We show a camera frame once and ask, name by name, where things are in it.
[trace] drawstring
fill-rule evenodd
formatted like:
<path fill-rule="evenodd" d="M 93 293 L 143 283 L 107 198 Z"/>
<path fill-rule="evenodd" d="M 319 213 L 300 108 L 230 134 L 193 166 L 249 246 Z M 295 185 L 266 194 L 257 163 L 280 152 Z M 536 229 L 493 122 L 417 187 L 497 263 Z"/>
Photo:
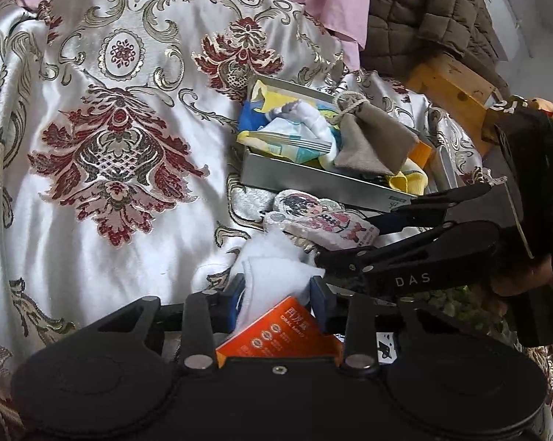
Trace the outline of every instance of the drawstring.
<path fill-rule="evenodd" d="M 356 91 L 342 91 L 336 94 L 333 104 L 336 104 L 342 111 L 332 118 L 332 124 L 337 124 L 344 114 L 351 113 L 364 102 L 368 102 L 367 97 Z"/>

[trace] patterned fabric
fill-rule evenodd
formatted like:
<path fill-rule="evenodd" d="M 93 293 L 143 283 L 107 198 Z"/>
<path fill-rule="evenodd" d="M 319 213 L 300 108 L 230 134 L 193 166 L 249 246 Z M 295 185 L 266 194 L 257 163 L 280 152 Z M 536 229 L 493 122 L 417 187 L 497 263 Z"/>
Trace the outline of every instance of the patterned fabric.
<path fill-rule="evenodd" d="M 239 181 L 234 128 L 250 76 L 362 91 L 450 144 L 464 175 L 481 172 L 454 121 L 439 131 L 425 96 L 348 73 L 340 42 L 287 0 L 38 8 L 0 0 L 0 441 L 21 432 L 7 359 L 14 369 L 142 296 L 178 303 L 225 286 L 274 199 Z"/>

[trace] screw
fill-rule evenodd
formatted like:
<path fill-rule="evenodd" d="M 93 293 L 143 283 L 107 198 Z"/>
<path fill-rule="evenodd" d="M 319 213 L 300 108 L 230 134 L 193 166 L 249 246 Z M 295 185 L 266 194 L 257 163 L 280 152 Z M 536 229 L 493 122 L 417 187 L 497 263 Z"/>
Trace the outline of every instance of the screw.
<path fill-rule="evenodd" d="M 355 353 L 346 357 L 346 365 L 357 370 L 366 370 L 374 365 L 375 359 L 370 355 Z"/>
<path fill-rule="evenodd" d="M 287 372 L 286 366 L 273 366 L 272 372 L 274 374 L 285 374 Z"/>
<path fill-rule="evenodd" d="M 213 364 L 211 356 L 190 355 L 185 358 L 185 366 L 191 370 L 207 370 Z"/>

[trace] brown quilted jacket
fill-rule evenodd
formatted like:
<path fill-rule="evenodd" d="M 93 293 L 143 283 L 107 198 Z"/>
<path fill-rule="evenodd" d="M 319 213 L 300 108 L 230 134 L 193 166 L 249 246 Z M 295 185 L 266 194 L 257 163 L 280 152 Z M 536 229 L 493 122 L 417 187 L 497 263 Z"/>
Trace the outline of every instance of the brown quilted jacket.
<path fill-rule="evenodd" d="M 371 0 L 361 64 L 404 78 L 418 63 L 447 51 L 505 96 L 489 43 L 493 32 L 484 0 Z"/>

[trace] orange box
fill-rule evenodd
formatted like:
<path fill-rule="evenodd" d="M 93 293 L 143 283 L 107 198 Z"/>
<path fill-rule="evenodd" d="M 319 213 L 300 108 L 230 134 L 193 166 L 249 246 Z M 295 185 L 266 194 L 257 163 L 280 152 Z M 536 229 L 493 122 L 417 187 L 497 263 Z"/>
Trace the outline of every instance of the orange box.
<path fill-rule="evenodd" d="M 217 349 L 220 366 L 230 356 L 261 358 L 307 358 L 334 356 L 340 359 L 343 344 L 334 335 L 324 335 L 316 320 L 295 297 L 287 297 L 242 333 Z"/>

